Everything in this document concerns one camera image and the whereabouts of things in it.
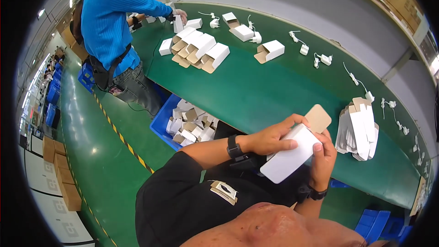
blue sweater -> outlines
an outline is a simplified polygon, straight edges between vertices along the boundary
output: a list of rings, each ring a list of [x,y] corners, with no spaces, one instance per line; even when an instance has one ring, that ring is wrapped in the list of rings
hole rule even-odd
[[[133,40],[126,22],[126,13],[147,16],[168,16],[171,7],[156,0],[84,0],[81,14],[81,33],[87,52],[102,62],[105,69],[120,56]],[[133,48],[114,72],[114,77],[126,69],[134,69],[140,58]]]

long hair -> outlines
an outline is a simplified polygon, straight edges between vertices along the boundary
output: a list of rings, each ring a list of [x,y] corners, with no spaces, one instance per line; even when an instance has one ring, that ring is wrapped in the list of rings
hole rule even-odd
[[[77,41],[82,41],[81,34],[81,14],[82,14],[83,0],[77,0],[75,8],[73,9],[72,22],[73,22],[73,37]]]

black waist bag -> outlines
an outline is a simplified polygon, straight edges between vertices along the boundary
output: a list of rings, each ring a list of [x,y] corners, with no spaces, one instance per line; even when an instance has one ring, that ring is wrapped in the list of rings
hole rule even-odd
[[[128,46],[125,49],[125,52],[113,61],[109,70],[105,69],[102,63],[99,60],[97,60],[96,57],[90,55],[90,64],[93,68],[94,82],[99,87],[99,89],[106,90],[108,87],[113,86],[114,71],[117,68],[117,65],[119,65],[122,62],[123,58],[126,56],[126,54],[130,49],[131,49],[131,43],[128,44]]]

hand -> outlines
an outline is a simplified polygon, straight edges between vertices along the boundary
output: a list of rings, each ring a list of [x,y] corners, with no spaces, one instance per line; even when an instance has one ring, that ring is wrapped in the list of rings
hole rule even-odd
[[[280,139],[291,130],[295,123],[303,123],[306,127],[310,127],[305,117],[294,113],[281,123],[265,128],[258,133],[247,135],[247,142],[244,141],[243,145],[240,144],[241,150],[244,153],[255,152],[263,156],[279,151],[293,150],[298,146],[295,140]]]
[[[144,14],[144,13],[138,14],[138,15],[136,15],[136,18],[137,18],[137,20],[139,20],[139,22],[140,22],[140,21],[142,21],[142,20],[145,19],[145,14]]]
[[[187,23],[187,14],[184,10],[180,10],[179,8],[176,8],[173,12],[173,15],[175,16],[180,16],[181,17],[181,22],[183,22],[183,25],[186,25]]]
[[[322,192],[328,188],[329,179],[337,158],[337,150],[332,144],[327,129],[322,134],[314,133],[314,135],[322,144],[316,143],[313,146],[314,156],[311,163],[310,186],[316,191]]]

woman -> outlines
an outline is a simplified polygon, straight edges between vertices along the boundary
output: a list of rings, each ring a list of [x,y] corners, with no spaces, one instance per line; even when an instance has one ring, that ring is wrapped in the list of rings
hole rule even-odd
[[[156,0],[83,0],[75,14],[81,13],[80,29],[84,45],[90,55],[96,57],[109,70],[112,62],[129,49],[112,75],[115,85],[109,91],[125,102],[137,102],[145,107],[153,119],[162,106],[152,82],[143,73],[142,63],[134,48],[127,48],[133,40],[129,27],[149,16],[162,16],[172,20],[181,15],[184,23],[186,13]],[[126,20],[126,13],[140,13]]]
[[[337,157],[327,130],[314,134],[322,144],[313,146],[311,167],[303,165],[280,184],[267,184],[267,178],[252,172],[234,175],[218,170],[220,165],[230,164],[231,138],[242,153],[268,155],[297,148],[294,140],[280,140],[295,123],[309,127],[303,116],[293,114],[256,134],[234,135],[180,149],[137,193],[139,246],[366,246],[353,230],[319,219]],[[206,175],[199,183],[203,169],[207,169]],[[294,209],[290,208],[296,201]],[[384,244],[377,241],[370,246]]]

